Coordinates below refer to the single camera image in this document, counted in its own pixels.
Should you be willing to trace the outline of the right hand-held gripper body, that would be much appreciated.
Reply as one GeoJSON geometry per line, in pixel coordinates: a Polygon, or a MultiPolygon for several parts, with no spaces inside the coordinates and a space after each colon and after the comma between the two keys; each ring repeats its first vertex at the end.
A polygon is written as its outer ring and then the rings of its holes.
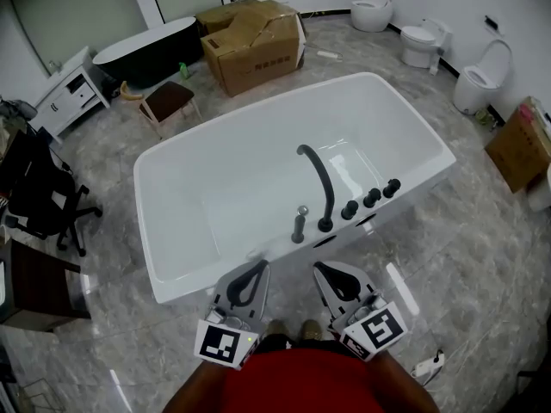
{"type": "Polygon", "coordinates": [[[407,327],[397,305],[387,302],[380,293],[371,293],[364,301],[354,301],[344,313],[329,324],[329,331],[361,361],[398,342],[407,327]]]}

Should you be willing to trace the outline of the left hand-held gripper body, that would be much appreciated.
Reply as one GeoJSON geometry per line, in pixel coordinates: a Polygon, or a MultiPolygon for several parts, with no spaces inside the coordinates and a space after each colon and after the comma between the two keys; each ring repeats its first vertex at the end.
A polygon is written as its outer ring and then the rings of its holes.
{"type": "Polygon", "coordinates": [[[260,306],[235,314],[211,304],[197,324],[194,355],[240,370],[263,339],[262,315],[260,306]]]}

